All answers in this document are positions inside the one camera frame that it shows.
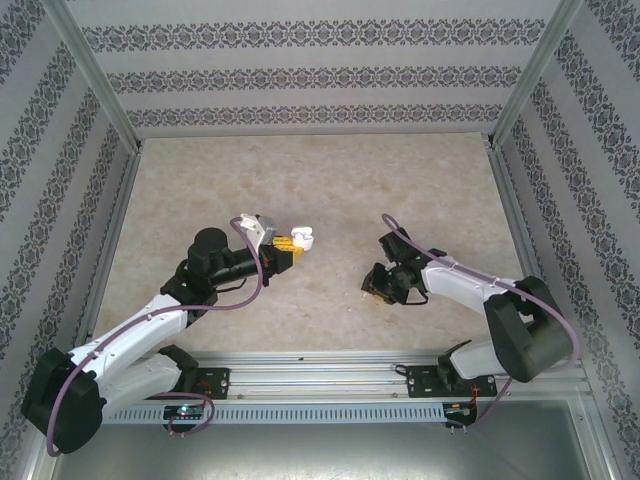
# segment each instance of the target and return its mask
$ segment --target patterned wallpaper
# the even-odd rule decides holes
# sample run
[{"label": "patterned wallpaper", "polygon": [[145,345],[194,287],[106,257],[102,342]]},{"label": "patterned wallpaper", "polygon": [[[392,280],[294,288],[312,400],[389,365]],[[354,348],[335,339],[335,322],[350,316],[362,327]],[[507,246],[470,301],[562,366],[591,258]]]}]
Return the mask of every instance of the patterned wallpaper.
[{"label": "patterned wallpaper", "polygon": [[39,2],[0,7],[0,478],[17,474],[19,408],[38,358],[68,350],[129,161]]},{"label": "patterned wallpaper", "polygon": [[557,4],[68,3],[141,137],[489,133]]},{"label": "patterned wallpaper", "polygon": [[584,3],[503,145],[624,478],[640,478],[638,3]]}]

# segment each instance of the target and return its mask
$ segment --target purple cable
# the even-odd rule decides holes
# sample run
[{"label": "purple cable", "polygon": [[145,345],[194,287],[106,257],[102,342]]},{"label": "purple cable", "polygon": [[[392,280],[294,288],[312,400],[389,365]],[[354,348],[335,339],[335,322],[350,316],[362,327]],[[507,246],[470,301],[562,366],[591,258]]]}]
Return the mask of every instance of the purple cable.
[{"label": "purple cable", "polygon": [[[496,285],[497,287],[504,288],[505,290],[513,292],[516,295],[518,295],[518,296],[530,301],[531,303],[534,303],[535,305],[537,305],[538,307],[542,308],[543,310],[546,310],[551,316],[553,316],[560,323],[560,325],[562,325],[562,327],[565,329],[565,331],[567,332],[567,335],[569,335],[569,338],[571,339],[572,350],[571,350],[571,355],[569,356],[569,359],[565,363],[563,363],[561,365],[558,365],[556,367],[552,367],[552,368],[548,369],[547,371],[549,371],[549,372],[559,372],[561,370],[565,370],[565,369],[573,366],[576,363],[576,361],[578,360],[578,358],[580,358],[580,340],[578,339],[578,334],[573,329],[571,324],[560,314],[560,312],[556,311],[556,309],[554,309],[553,307],[551,307],[547,303],[543,302],[539,298],[534,297],[533,295],[525,292],[524,290],[521,290],[521,289],[519,289],[517,287],[514,287],[512,285],[509,285],[507,283],[504,283],[504,282],[500,281],[500,279],[498,279],[497,277],[492,277],[490,275],[485,275],[483,273],[476,272],[474,270],[466,268],[464,265],[458,264],[457,262],[450,262],[448,260],[445,260],[442,257],[435,256],[433,253],[431,253],[426,248],[418,245],[417,243],[415,243],[413,240],[411,240],[406,235],[403,235],[402,232],[400,232],[398,230],[400,228],[400,224],[391,215],[389,215],[387,213],[383,213],[382,214],[382,221],[384,221],[384,223],[391,229],[391,231],[393,233],[395,233],[399,238],[404,240],[407,244],[411,245],[413,248],[418,250],[420,253],[423,253],[424,255],[429,257],[431,260],[436,261],[436,262],[444,265],[445,267],[448,267],[448,268],[451,268],[451,269],[454,269],[454,270],[458,270],[459,272],[462,272],[465,275],[468,275],[468,276],[470,276],[472,278],[475,278],[477,280],[481,280],[483,282],[490,282],[490,283],[493,283],[494,285]],[[489,405],[489,407],[484,412],[484,414],[480,418],[478,418],[478,420],[476,420],[476,422],[473,424],[474,427],[476,425],[478,425],[478,423],[480,423],[481,420],[484,420],[484,418],[489,413],[491,413],[493,411],[493,409],[498,404],[500,399],[507,392],[507,389],[511,385],[511,381],[512,380],[513,380],[512,378],[507,379],[506,383],[504,384],[504,386],[502,387],[502,389],[500,390],[500,392],[498,393],[496,398],[493,400],[493,402],[491,402],[491,405]]]},{"label": "purple cable", "polygon": [[[56,397],[56,400],[53,403],[53,408],[51,409],[51,416],[49,417],[49,423],[47,424],[46,445],[47,445],[47,453],[50,456],[57,457],[57,456],[60,455],[60,451],[59,450],[56,451],[54,449],[53,435],[54,435],[56,419],[58,418],[58,412],[60,411],[60,405],[62,404],[62,400],[64,399],[65,395],[67,394],[67,391],[69,390],[69,386],[71,385],[71,382],[73,382],[73,380],[80,374],[82,369],[84,367],[86,367],[87,364],[91,360],[93,360],[94,358],[97,358],[96,352],[99,353],[99,352],[103,351],[111,342],[113,342],[116,338],[120,337],[120,335],[122,335],[123,333],[125,333],[129,329],[135,327],[139,323],[151,320],[155,316],[162,315],[164,313],[175,312],[175,311],[178,311],[178,310],[183,310],[183,311],[189,311],[189,310],[213,310],[213,311],[218,311],[218,312],[224,312],[224,311],[229,311],[229,310],[237,310],[238,308],[242,308],[242,307],[245,307],[245,306],[249,305],[251,302],[253,302],[257,298],[258,294],[262,290],[262,281],[263,281],[262,265],[260,263],[260,257],[258,256],[258,252],[253,247],[253,245],[251,245],[251,241],[249,240],[247,235],[238,226],[238,222],[240,222],[241,220],[242,219],[240,217],[235,217],[235,218],[231,219],[229,224],[231,225],[231,228],[233,228],[238,233],[238,235],[240,235],[240,238],[245,243],[245,245],[249,249],[249,252],[251,253],[251,256],[253,257],[253,259],[256,262],[256,270],[258,272],[258,284],[256,285],[256,289],[251,294],[251,296],[249,298],[247,298],[246,300],[244,300],[244,301],[242,301],[240,303],[236,303],[234,305],[176,305],[176,306],[173,306],[173,307],[159,308],[158,310],[154,310],[153,312],[144,313],[144,314],[140,315],[139,317],[131,320],[129,323],[124,325],[122,328],[120,328],[120,329],[116,330],[115,332],[113,332],[113,334],[110,335],[109,337],[107,337],[107,339],[104,342],[102,342],[100,345],[98,345],[94,350],[89,352],[84,359],[82,359],[82,361],[76,366],[76,368],[73,369],[71,374],[67,377],[65,382],[62,384],[62,387],[60,388],[60,391],[58,392],[58,396]],[[197,394],[180,393],[180,392],[166,392],[166,393],[162,393],[160,395],[171,396],[171,397],[174,397],[174,396],[183,396],[183,397],[190,396],[192,398],[205,397],[204,395],[194,397],[194,395],[197,395]],[[205,422],[203,422],[202,424],[200,424],[197,427],[193,428],[190,432],[186,432],[186,433],[188,433],[189,435],[191,435],[192,433],[196,433],[196,432],[200,431],[202,428],[206,427],[211,422],[211,420],[213,419],[213,408],[214,407],[213,407],[213,402],[211,402],[210,399],[209,399],[209,403],[212,406],[212,413],[211,413],[210,417]],[[169,431],[170,431],[170,433],[172,432],[171,425],[169,426]]]}]

